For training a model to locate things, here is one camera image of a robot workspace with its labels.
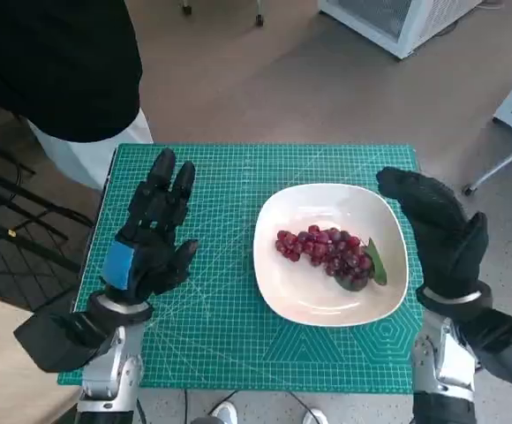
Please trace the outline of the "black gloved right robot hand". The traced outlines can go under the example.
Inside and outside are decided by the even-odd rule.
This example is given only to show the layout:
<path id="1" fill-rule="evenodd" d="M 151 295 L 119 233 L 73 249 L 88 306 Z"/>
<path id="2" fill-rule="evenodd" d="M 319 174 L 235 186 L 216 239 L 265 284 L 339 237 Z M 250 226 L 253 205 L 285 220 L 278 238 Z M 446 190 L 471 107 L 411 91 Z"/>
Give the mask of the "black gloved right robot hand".
<path id="1" fill-rule="evenodd" d="M 397 201 L 416 240 L 424 286 L 444 299 L 478 290 L 488 247 L 487 217 L 468 217 L 454 192 L 435 178 L 385 167 L 376 174 L 380 194 Z"/>

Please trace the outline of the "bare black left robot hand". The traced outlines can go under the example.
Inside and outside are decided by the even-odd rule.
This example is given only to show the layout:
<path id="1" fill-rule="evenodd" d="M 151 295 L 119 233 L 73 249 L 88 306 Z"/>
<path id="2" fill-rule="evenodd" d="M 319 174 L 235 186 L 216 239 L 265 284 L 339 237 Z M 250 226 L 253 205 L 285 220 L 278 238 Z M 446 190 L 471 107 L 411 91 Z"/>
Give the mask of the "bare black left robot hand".
<path id="1" fill-rule="evenodd" d="M 184 282 L 199 241 L 176 244 L 195 179 L 185 162 L 177 174 L 175 153 L 165 148 L 140 182 L 128 206 L 128 217 L 111 243 L 101 280 L 105 295 L 116 303 L 137 305 L 151 294 L 171 291 Z"/>

